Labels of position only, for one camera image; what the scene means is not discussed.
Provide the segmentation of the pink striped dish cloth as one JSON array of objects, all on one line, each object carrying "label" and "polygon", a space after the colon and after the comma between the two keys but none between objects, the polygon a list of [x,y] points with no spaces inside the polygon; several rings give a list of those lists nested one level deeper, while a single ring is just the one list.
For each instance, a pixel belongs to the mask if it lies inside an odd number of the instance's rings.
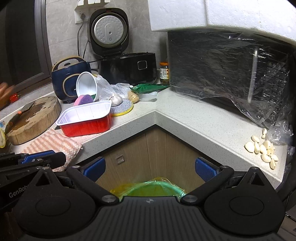
[{"label": "pink striped dish cloth", "polygon": [[35,154],[49,150],[53,150],[56,153],[62,152],[66,156],[66,162],[62,167],[54,169],[54,171],[61,172],[65,171],[81,149],[82,144],[51,128],[25,147],[22,153]]}]

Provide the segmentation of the small red object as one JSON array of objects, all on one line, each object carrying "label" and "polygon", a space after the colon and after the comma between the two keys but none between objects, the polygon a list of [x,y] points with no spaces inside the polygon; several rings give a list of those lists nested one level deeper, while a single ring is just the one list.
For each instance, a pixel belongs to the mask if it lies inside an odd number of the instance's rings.
[{"label": "small red object", "polygon": [[17,93],[14,93],[13,95],[10,96],[9,101],[10,103],[14,103],[19,99],[19,95]]}]

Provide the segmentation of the green snack packet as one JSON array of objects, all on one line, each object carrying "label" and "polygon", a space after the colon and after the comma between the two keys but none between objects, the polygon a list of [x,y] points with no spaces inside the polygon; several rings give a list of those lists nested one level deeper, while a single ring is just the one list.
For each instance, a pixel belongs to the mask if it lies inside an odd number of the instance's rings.
[{"label": "green snack packet", "polygon": [[169,85],[163,84],[148,84],[142,83],[138,84],[137,86],[131,87],[130,90],[136,94],[147,94],[151,92],[158,92],[170,87]]}]

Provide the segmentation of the glass sauce jar orange lid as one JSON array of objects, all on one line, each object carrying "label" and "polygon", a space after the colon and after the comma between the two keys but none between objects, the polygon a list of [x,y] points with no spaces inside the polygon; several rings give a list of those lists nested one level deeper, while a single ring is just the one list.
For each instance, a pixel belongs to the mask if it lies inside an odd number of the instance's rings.
[{"label": "glass sauce jar orange lid", "polygon": [[169,85],[170,72],[168,62],[160,62],[159,79],[163,85]]}]

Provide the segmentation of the white garlic bulb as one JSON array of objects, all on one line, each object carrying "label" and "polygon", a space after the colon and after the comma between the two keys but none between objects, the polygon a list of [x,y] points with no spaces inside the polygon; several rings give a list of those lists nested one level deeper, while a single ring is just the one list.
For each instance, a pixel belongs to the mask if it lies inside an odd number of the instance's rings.
[{"label": "white garlic bulb", "polygon": [[118,106],[122,103],[122,97],[118,94],[114,94],[113,96],[109,97],[108,100],[111,101],[112,107]]}]

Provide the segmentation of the wooden corner cabinet door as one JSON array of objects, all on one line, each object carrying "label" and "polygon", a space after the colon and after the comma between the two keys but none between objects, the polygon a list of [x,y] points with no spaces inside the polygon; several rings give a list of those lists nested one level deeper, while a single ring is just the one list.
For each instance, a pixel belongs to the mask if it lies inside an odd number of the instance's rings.
[{"label": "wooden corner cabinet door", "polygon": [[190,192],[204,181],[195,161],[205,155],[163,128],[153,126],[100,153],[106,171],[97,184],[110,191],[120,185],[167,178]]}]

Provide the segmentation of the red foil takeout tray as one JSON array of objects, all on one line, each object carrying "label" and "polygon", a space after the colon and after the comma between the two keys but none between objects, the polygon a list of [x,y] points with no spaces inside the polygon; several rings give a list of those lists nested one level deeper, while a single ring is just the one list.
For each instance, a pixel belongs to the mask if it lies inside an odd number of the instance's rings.
[{"label": "red foil takeout tray", "polygon": [[103,133],[111,127],[111,101],[104,100],[70,107],[56,121],[67,137]]}]

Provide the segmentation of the clear plastic bag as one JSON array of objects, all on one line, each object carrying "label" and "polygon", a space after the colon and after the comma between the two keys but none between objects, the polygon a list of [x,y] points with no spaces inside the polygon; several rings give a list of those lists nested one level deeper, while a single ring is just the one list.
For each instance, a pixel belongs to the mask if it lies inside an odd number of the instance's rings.
[{"label": "clear plastic bag", "polygon": [[119,99],[119,97],[121,99],[128,99],[130,84],[128,83],[110,84],[101,75],[97,75],[95,79],[98,87],[97,93],[98,93],[99,101],[113,100],[114,98]]}]

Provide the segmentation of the pink purple round sponge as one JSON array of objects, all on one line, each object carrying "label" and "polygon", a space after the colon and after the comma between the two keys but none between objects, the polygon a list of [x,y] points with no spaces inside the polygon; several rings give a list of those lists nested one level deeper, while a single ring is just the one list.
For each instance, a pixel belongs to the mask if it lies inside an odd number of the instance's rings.
[{"label": "pink purple round sponge", "polygon": [[86,94],[86,95],[81,95],[79,96],[75,102],[74,102],[74,106],[78,106],[78,105],[83,105],[83,104],[88,104],[88,103],[92,103],[93,102],[93,98],[92,96]]}]

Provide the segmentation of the black microwave in plastic wrap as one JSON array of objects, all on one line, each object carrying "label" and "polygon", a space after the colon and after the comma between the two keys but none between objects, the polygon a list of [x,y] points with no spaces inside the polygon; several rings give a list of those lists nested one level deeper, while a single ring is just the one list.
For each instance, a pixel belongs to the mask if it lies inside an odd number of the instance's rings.
[{"label": "black microwave in plastic wrap", "polygon": [[168,32],[170,84],[199,99],[229,99],[257,125],[292,119],[295,47],[218,30]]}]

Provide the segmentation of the navy blue electric cooker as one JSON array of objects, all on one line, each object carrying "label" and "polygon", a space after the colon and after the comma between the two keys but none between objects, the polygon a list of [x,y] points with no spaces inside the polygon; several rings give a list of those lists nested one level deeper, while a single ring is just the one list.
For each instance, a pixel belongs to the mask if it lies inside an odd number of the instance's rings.
[{"label": "navy blue electric cooker", "polygon": [[79,56],[70,56],[55,63],[52,84],[55,95],[64,103],[77,99],[76,81],[82,72],[91,72],[90,64]]}]

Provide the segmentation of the round wooden chopping board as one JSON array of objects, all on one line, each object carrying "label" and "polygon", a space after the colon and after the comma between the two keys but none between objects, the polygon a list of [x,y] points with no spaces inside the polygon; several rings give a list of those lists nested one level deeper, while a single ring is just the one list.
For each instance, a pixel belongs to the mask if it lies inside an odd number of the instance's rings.
[{"label": "round wooden chopping board", "polygon": [[59,117],[61,105],[57,97],[46,96],[35,100],[33,106],[21,115],[6,138],[16,146],[44,133]]}]

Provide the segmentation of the white wall power socket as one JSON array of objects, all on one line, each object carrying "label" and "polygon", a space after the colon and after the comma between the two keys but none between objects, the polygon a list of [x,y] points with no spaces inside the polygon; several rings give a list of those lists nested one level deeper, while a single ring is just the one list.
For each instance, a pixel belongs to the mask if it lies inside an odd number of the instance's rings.
[{"label": "white wall power socket", "polygon": [[104,8],[111,0],[78,0],[74,8],[75,24],[87,22],[91,10]]}]

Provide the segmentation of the yellow grey round scrubber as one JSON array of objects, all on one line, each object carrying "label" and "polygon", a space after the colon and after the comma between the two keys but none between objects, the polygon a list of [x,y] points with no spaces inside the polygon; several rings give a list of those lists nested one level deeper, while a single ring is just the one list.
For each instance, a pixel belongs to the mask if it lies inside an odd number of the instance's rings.
[{"label": "yellow grey round scrubber", "polygon": [[123,99],[121,104],[111,107],[110,113],[112,116],[121,116],[129,113],[132,109],[133,102],[129,99]]}]

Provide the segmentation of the ginger root piece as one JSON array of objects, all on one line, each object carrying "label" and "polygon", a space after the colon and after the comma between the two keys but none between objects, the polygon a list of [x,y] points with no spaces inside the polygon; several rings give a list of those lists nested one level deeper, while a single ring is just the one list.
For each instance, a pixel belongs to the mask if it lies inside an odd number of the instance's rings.
[{"label": "ginger root piece", "polygon": [[139,102],[139,96],[138,96],[136,93],[132,92],[132,91],[129,91],[129,92],[128,92],[128,99],[129,99],[133,104]]}]

